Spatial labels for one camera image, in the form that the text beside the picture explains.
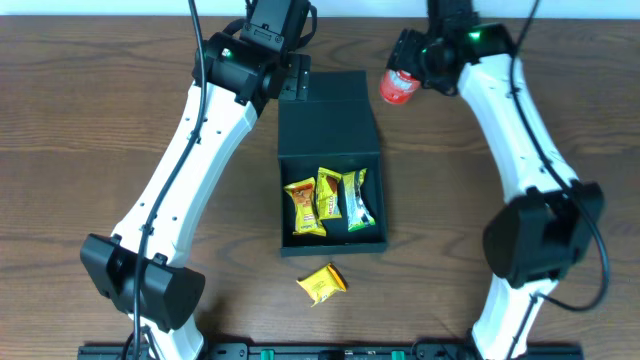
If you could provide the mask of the silver yellow snack packet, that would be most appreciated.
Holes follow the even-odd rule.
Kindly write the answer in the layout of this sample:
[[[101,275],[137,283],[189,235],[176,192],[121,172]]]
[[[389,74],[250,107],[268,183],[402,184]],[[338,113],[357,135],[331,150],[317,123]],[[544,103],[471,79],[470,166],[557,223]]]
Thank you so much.
[[[376,225],[374,217],[364,203],[362,186],[367,169],[344,173],[342,183],[344,187],[345,205],[347,212],[347,230],[355,232]]]

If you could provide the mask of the red Pringles can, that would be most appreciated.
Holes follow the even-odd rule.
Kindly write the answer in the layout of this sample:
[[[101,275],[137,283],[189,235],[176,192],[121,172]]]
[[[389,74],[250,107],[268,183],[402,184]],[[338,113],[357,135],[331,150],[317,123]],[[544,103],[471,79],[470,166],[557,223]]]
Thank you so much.
[[[388,69],[380,82],[381,97],[393,105],[405,104],[421,83],[404,70]]]

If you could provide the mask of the small yellow snack packet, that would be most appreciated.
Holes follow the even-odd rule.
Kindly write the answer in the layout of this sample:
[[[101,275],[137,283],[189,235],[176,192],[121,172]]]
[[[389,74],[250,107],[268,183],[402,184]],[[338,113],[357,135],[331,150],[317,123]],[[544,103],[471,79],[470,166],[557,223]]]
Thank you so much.
[[[302,280],[297,280],[297,284],[313,301],[312,307],[326,301],[335,293],[347,291],[346,282],[332,263]]]

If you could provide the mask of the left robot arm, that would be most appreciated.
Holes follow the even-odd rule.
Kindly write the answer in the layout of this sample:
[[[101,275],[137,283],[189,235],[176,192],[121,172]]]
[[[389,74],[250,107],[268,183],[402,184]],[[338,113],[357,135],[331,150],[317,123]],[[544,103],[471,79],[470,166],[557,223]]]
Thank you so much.
[[[205,287],[187,267],[206,204],[239,143],[272,99],[307,96],[317,29],[309,0],[259,0],[198,37],[177,130],[141,196],[108,236],[89,235],[81,262],[98,292],[132,319],[124,344],[86,345],[82,359],[202,359],[194,313]]]

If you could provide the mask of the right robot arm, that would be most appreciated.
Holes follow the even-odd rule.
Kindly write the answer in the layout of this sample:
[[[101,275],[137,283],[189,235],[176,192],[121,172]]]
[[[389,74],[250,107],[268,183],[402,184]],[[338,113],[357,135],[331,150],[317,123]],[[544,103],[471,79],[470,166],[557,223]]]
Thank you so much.
[[[460,96],[476,116],[497,166],[504,206],[483,233],[492,280],[461,359],[562,357],[562,346],[529,347],[540,308],[590,245],[606,246],[597,222],[601,187],[582,182],[549,135],[527,88],[522,37],[482,23],[468,1],[431,1],[425,32],[400,34],[386,65],[392,78]]]

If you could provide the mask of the yellow orange snack packet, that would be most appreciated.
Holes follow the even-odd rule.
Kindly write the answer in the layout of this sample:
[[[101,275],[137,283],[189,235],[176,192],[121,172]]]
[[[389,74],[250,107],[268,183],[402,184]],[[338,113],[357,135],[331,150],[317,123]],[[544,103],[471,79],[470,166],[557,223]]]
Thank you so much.
[[[293,234],[325,237],[326,229],[318,218],[314,196],[316,181],[314,177],[286,185],[283,190],[291,197],[295,210]]]

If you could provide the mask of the yellow chocolate wafer packet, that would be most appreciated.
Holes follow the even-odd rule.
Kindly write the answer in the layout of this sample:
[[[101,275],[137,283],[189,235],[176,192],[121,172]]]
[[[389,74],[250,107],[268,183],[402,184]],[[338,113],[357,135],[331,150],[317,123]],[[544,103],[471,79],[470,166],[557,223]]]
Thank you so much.
[[[339,183],[342,175],[320,167],[316,181],[316,208],[320,220],[339,219]]]

